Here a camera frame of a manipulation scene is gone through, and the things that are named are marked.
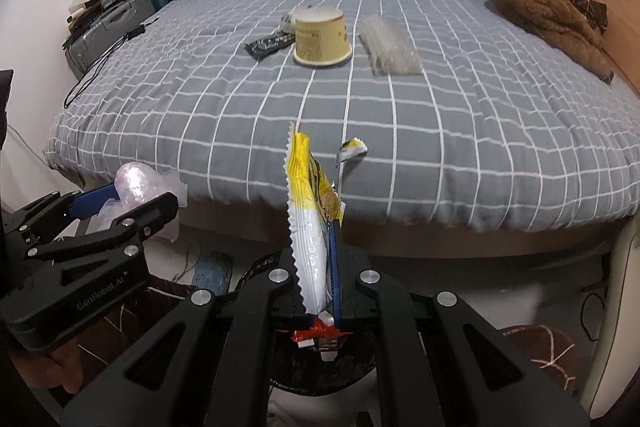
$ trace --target torn wrapper piece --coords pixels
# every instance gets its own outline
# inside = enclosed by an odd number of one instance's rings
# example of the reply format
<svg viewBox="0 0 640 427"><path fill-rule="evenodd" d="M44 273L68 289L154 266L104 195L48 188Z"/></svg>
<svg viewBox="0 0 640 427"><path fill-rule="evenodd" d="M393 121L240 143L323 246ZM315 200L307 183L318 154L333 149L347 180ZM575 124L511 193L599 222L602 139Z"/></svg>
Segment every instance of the torn wrapper piece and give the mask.
<svg viewBox="0 0 640 427"><path fill-rule="evenodd" d="M360 138L351 138L341 145L340 150L335 157L335 166L337 167L342 162L346 162L351 158L360 156L368 150L366 143L364 143Z"/></svg>

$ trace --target blue handle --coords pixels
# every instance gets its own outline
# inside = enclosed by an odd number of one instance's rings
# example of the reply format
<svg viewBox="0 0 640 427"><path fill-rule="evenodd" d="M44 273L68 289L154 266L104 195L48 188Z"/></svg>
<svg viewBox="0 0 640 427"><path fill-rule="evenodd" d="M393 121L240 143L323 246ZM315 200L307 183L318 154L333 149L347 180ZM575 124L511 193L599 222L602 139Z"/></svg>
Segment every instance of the blue handle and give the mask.
<svg viewBox="0 0 640 427"><path fill-rule="evenodd" d="M72 219L88 219L95 216L108 200L119 200L115 185L105 185L104 187L90 190L78 196L69 207L68 215Z"/></svg>

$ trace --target gray suitcase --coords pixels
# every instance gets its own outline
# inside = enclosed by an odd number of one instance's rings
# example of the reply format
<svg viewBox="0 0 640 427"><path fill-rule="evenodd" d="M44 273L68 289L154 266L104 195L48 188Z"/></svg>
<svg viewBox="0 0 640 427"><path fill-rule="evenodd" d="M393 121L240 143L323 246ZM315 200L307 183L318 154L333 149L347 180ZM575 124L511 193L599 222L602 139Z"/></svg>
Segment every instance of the gray suitcase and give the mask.
<svg viewBox="0 0 640 427"><path fill-rule="evenodd" d="M126 0L100 17L65 51L66 61L78 80L118 39L156 12L151 0Z"/></svg>

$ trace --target chip bag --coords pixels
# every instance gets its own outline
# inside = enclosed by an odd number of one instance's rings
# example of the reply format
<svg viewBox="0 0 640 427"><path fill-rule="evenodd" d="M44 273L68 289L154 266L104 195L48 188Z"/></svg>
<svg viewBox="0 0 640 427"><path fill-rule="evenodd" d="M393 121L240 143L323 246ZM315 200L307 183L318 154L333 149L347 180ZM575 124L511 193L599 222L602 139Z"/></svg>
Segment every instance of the chip bag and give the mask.
<svg viewBox="0 0 640 427"><path fill-rule="evenodd" d="M327 243L329 221L342 222L344 203L340 201L320 164L309 150L309 137L289 132L287 156L289 232L294 264L300 280L300 294L307 313L318 315L329 304L327 288Z"/></svg>

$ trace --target black snack wrapper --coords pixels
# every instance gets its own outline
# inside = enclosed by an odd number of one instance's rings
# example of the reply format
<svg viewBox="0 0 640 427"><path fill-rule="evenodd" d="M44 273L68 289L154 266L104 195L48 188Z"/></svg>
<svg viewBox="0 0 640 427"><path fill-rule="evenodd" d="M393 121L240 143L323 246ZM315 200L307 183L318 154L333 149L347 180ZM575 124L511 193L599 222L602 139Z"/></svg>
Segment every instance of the black snack wrapper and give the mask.
<svg viewBox="0 0 640 427"><path fill-rule="evenodd" d="M296 36L290 33L277 32L244 45L249 54L256 60L262 60L276 51L287 48L296 41Z"/></svg>

